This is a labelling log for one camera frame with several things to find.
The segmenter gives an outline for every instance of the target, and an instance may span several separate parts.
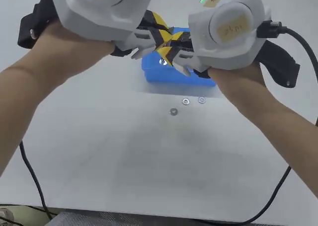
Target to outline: metal grate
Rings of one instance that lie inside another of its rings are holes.
[[[189,219],[144,216],[93,211],[67,211],[56,216],[47,226],[204,226]],[[250,226],[274,226],[250,224]]]

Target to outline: blue plastic box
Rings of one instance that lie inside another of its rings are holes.
[[[189,28],[176,27],[174,29],[174,33],[180,31],[189,31]],[[216,85],[211,79],[200,78],[191,70],[191,76],[185,76],[170,65],[162,65],[160,60],[161,56],[158,52],[152,52],[143,57],[142,69],[148,82],[187,83],[212,87]]]

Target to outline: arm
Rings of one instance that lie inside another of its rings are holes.
[[[274,98],[257,64],[234,71],[211,68],[209,76],[318,197],[318,128]]]
[[[41,101],[113,51],[113,44],[84,40],[56,22],[26,56],[0,73],[0,175]]]

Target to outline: white table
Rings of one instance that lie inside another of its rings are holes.
[[[26,53],[16,45],[19,21],[38,1],[0,0],[1,68]],[[198,2],[164,0],[182,5],[179,13],[162,1],[150,9],[180,27]],[[263,1],[318,53],[317,0]],[[302,68],[295,89],[278,87],[267,73],[266,83],[314,122],[318,86],[310,60],[292,38],[275,42]],[[198,96],[207,102],[199,104]],[[177,116],[169,115],[173,107]],[[287,167],[217,88],[149,84],[140,61],[129,58],[107,57],[58,88],[39,106],[24,140],[49,207],[243,221],[265,205]],[[0,202],[40,205],[19,151],[0,179]],[[313,226],[317,210],[317,199],[292,172],[258,222]]]

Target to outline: black cord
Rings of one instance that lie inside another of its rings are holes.
[[[43,209],[39,209],[39,208],[37,208],[37,207],[33,207],[33,206],[29,206],[29,205],[26,205],[26,207],[29,207],[29,208],[31,208],[31,209],[34,209],[34,210],[38,210],[38,211],[41,211],[41,212],[44,212],[44,213],[46,213],[46,211],[45,210],[43,210]]]
[[[15,222],[15,221],[8,220],[8,219],[6,219],[6,218],[4,218],[4,217],[1,217],[1,216],[0,216],[0,220],[6,221],[6,222],[8,222],[8,223],[10,223],[10,224],[13,224],[13,225],[24,226],[23,224],[17,223],[17,222]]]
[[[303,48],[306,50],[306,52],[310,58],[310,61],[312,62],[312,65],[314,67],[314,71],[316,74],[316,78],[318,81],[318,60],[317,60],[317,57],[315,56],[315,53],[312,50],[312,48],[310,47],[310,45],[308,44],[308,42],[300,34],[298,34],[296,31],[294,31],[292,29],[287,28],[286,26],[282,26],[281,22],[272,22],[272,21],[263,22],[263,24],[257,30],[257,36],[259,38],[277,38],[279,36],[279,34],[288,34],[288,35],[294,37],[303,46]],[[289,166],[287,168],[285,174],[283,175],[282,179],[279,181],[278,185],[276,186],[274,193],[272,194],[271,198],[269,199],[269,201],[267,202],[265,207],[257,215],[255,215],[253,218],[251,218],[250,220],[247,220],[247,221],[242,222],[242,223],[220,223],[220,222],[206,221],[206,220],[195,220],[195,219],[193,219],[193,220],[196,222],[200,222],[200,223],[207,224],[207,225],[213,225],[213,226],[229,226],[229,225],[230,226],[244,226],[244,225],[247,225],[247,224],[254,222],[258,218],[260,218],[266,212],[266,210],[268,210],[268,208],[271,206],[279,189],[282,187],[282,185],[283,185],[284,181],[286,180],[290,171],[291,171],[291,167]]]
[[[244,222],[241,223],[218,223],[218,222],[213,222],[213,221],[206,221],[206,220],[195,220],[196,222],[200,222],[200,223],[204,223],[207,225],[213,225],[213,226],[244,226],[244,225],[248,225],[252,222],[254,222],[255,220],[259,219],[267,210],[268,208],[271,206],[271,204],[273,203],[274,199],[277,196],[277,193],[279,191],[279,189],[282,187],[283,183],[285,182],[287,176],[289,175],[290,171],[291,171],[291,167],[289,166],[287,168],[287,170],[285,171],[283,177],[281,178],[281,180],[279,181],[278,185],[276,186],[272,196],[270,197],[269,201],[267,202],[267,204],[264,206],[264,208],[257,214],[255,215],[253,218],[246,220]]]
[[[282,27],[281,28],[281,33],[284,34],[288,34],[292,37],[294,37],[302,46],[303,48],[306,50],[310,61],[313,64],[314,67],[314,71],[316,74],[316,78],[318,80],[318,61],[317,61],[317,57],[315,56],[314,51],[312,50],[312,48],[310,47],[310,45],[308,44],[308,42],[300,35],[298,34],[296,31],[293,31],[292,29],[289,29],[287,27]]]
[[[46,204],[45,204],[44,195],[43,195],[43,192],[42,192],[40,183],[39,183],[39,181],[38,181],[38,179],[37,179],[37,177],[36,177],[36,175],[35,175],[35,173],[34,173],[34,170],[33,170],[32,166],[31,166],[31,164],[30,164],[28,158],[26,157],[23,141],[21,141],[21,143],[20,143],[19,146],[20,146],[20,151],[21,151],[22,159],[23,159],[23,161],[24,161],[26,167],[27,167],[28,170],[30,171],[30,174],[31,174],[31,176],[32,176],[32,178],[33,178],[33,181],[34,181],[35,185],[36,185],[36,188],[38,189],[38,192],[39,192],[39,195],[40,195],[40,198],[41,198],[41,202],[42,202],[42,207],[43,207],[43,209],[44,209],[46,215],[48,216],[48,218],[51,220],[51,219],[52,219],[52,216],[51,216],[51,214],[50,214],[50,212],[49,212],[48,207],[47,207]]]

